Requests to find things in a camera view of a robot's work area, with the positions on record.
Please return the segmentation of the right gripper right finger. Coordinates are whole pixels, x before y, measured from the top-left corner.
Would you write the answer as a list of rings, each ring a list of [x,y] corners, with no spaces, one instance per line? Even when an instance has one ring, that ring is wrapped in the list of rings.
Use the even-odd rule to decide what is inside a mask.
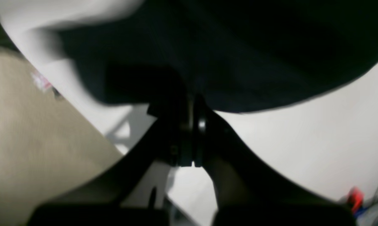
[[[348,207],[287,179],[261,160],[204,98],[194,99],[194,164],[214,184],[214,226],[354,226]]]

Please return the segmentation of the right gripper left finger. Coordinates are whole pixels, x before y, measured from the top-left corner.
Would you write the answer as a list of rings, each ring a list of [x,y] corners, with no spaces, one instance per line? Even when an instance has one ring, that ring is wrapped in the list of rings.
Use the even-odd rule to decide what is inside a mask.
[[[104,173],[39,205],[30,226],[169,226],[163,209],[170,170],[191,166],[192,104],[174,94],[137,144]]]

